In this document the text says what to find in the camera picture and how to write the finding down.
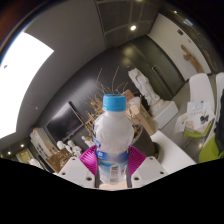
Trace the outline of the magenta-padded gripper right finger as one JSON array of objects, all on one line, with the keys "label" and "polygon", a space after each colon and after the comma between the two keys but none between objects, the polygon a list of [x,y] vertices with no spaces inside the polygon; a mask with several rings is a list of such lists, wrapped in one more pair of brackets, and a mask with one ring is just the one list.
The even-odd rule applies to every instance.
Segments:
[{"label": "magenta-padded gripper right finger", "polygon": [[167,176],[167,171],[154,156],[146,157],[134,146],[129,147],[127,185],[140,188]]}]

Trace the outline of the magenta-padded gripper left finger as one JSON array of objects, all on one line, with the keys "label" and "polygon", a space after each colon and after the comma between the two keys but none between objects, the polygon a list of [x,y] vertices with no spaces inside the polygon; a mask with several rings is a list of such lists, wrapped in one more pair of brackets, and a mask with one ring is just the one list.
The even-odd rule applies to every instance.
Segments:
[{"label": "magenta-padded gripper left finger", "polygon": [[71,157],[58,176],[84,188],[96,187],[98,163],[95,153],[96,147],[92,146],[79,157]]}]

